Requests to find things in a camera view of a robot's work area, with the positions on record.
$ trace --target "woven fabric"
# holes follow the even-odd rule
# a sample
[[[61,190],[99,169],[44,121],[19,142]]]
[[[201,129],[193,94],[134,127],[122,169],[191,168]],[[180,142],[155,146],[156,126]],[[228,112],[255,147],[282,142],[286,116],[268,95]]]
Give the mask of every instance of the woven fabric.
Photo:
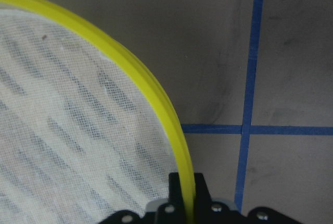
[[[0,9],[0,223],[98,223],[168,196],[175,159],[130,78],[41,16]]]

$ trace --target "screw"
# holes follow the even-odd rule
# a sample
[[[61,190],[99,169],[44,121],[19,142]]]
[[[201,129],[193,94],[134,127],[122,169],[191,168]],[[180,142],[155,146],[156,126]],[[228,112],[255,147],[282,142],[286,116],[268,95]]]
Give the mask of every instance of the screw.
[[[167,214],[171,214],[171,213],[175,212],[175,207],[173,205],[168,205],[164,208],[164,211]]]
[[[219,203],[213,203],[212,204],[212,210],[214,212],[221,212],[222,211],[222,206]]]
[[[133,220],[133,217],[131,215],[124,215],[121,218],[122,223],[130,223],[130,222],[132,222],[132,220]]]
[[[257,213],[257,218],[260,220],[268,220],[268,214],[264,212],[258,212]]]

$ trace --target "blue tape strip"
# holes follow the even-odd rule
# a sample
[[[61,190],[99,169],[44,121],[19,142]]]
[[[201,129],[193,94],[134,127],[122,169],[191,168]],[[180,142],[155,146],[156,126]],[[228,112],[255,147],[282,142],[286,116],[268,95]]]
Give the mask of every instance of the blue tape strip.
[[[251,126],[250,134],[333,135],[332,127]]]
[[[247,69],[246,85],[245,85],[243,127],[241,132],[242,136],[240,139],[236,190],[235,190],[235,204],[238,207],[239,211],[241,211],[242,202],[243,202],[246,166],[248,160],[250,127],[252,119],[253,96],[254,96],[254,85],[255,85],[255,72],[257,69],[257,58],[258,58],[258,48],[259,48],[259,38],[260,38],[262,5],[263,5],[263,0],[253,0],[248,69]]]
[[[241,134],[241,125],[182,124],[185,134]]]

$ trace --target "gray floor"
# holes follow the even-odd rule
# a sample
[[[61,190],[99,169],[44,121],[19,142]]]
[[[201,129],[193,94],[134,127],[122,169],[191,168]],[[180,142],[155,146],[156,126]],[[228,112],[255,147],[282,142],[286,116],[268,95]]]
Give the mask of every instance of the gray floor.
[[[50,0],[137,55],[181,123],[241,125],[253,0]],[[332,0],[264,0],[253,125],[333,123]],[[240,135],[187,134],[196,171],[233,199]],[[332,223],[333,137],[253,135],[243,213]]]

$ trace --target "yellow rim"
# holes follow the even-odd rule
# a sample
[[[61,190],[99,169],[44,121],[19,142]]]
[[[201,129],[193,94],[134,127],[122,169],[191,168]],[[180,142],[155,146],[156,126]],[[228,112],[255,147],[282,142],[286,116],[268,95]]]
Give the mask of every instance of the yellow rim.
[[[131,78],[151,104],[170,140],[180,175],[186,216],[188,222],[192,222],[195,182],[187,144],[167,94],[146,66],[102,30],[60,6],[46,0],[0,0],[0,2],[42,15],[70,29],[108,56]]]

